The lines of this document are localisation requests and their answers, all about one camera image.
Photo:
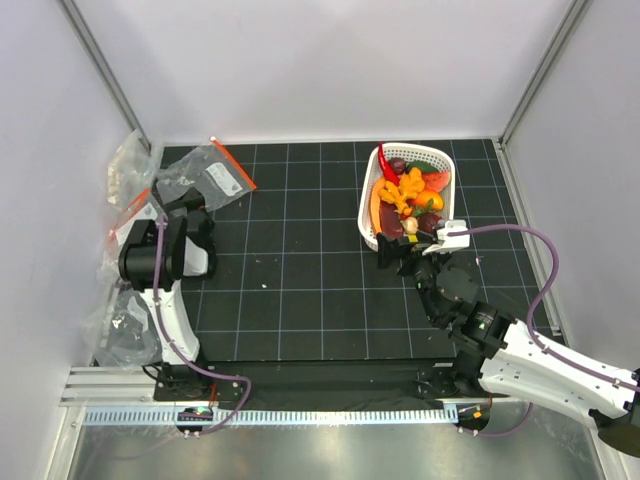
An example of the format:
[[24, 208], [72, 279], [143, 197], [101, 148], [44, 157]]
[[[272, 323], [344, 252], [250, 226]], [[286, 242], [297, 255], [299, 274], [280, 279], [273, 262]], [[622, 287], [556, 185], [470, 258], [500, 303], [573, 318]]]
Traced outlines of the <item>clear zip bag orange zipper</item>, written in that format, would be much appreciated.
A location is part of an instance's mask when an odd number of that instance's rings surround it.
[[165, 205], [195, 189], [210, 210], [218, 210], [256, 189], [254, 181], [216, 137], [161, 170], [156, 186]]

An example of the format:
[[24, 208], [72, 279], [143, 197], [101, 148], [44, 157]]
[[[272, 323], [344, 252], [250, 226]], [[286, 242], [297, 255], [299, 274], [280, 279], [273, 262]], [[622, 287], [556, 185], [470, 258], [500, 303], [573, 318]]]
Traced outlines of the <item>yellow orange ginger root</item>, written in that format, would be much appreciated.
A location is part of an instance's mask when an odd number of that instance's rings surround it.
[[381, 201], [394, 205], [397, 213], [403, 213], [409, 207], [408, 201], [416, 199], [424, 189], [421, 170], [412, 168], [399, 176], [398, 184], [385, 180], [377, 195]]

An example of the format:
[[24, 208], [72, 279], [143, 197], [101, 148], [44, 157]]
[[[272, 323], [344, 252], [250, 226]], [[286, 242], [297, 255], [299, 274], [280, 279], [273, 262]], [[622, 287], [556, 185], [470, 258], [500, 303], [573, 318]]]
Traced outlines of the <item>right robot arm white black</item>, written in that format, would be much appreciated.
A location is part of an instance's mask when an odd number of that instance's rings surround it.
[[479, 287], [449, 253], [429, 252], [442, 237], [419, 232], [376, 236], [378, 265], [400, 261], [412, 277], [427, 321], [459, 348], [450, 372], [463, 396], [478, 391], [542, 406], [594, 430], [609, 447], [639, 454], [639, 373], [589, 358], [558, 344], [533, 325], [478, 298]]

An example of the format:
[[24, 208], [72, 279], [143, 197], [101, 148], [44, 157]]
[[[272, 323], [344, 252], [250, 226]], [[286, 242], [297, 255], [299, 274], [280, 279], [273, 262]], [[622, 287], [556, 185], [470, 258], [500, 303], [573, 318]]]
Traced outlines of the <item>white perforated plastic basket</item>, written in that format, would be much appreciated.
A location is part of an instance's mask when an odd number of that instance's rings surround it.
[[[444, 210], [440, 213], [444, 222], [454, 218], [456, 168], [451, 157], [445, 152], [433, 147], [418, 144], [387, 142], [383, 143], [383, 153], [391, 158], [402, 158], [407, 163], [423, 161], [434, 167], [438, 172], [451, 174], [448, 185], [441, 192], [444, 199]], [[370, 200], [374, 184], [383, 176], [378, 164], [378, 147], [375, 146], [369, 155], [369, 161], [364, 177], [358, 213], [358, 228], [366, 245], [377, 250], [376, 235], [370, 213]]]

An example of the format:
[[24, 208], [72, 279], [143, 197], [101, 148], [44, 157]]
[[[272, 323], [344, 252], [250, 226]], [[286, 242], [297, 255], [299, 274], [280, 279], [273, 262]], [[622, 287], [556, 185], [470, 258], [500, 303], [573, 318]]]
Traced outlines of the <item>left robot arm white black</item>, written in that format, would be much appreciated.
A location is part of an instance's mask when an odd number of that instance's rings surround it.
[[182, 295], [185, 278], [208, 279], [217, 268], [215, 223], [195, 188], [162, 207], [146, 189], [115, 227], [120, 277], [150, 310], [168, 365], [194, 363], [200, 355]]

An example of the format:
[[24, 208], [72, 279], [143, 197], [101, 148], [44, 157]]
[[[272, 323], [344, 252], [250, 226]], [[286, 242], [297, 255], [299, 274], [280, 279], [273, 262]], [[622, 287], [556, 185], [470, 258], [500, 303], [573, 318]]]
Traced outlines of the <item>red chili pepper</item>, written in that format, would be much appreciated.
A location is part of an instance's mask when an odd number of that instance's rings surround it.
[[377, 148], [377, 159], [379, 168], [385, 178], [386, 181], [391, 182], [393, 185], [398, 186], [400, 183], [399, 176], [395, 173], [391, 165], [386, 159], [384, 154], [384, 146], [382, 143], [378, 144]]

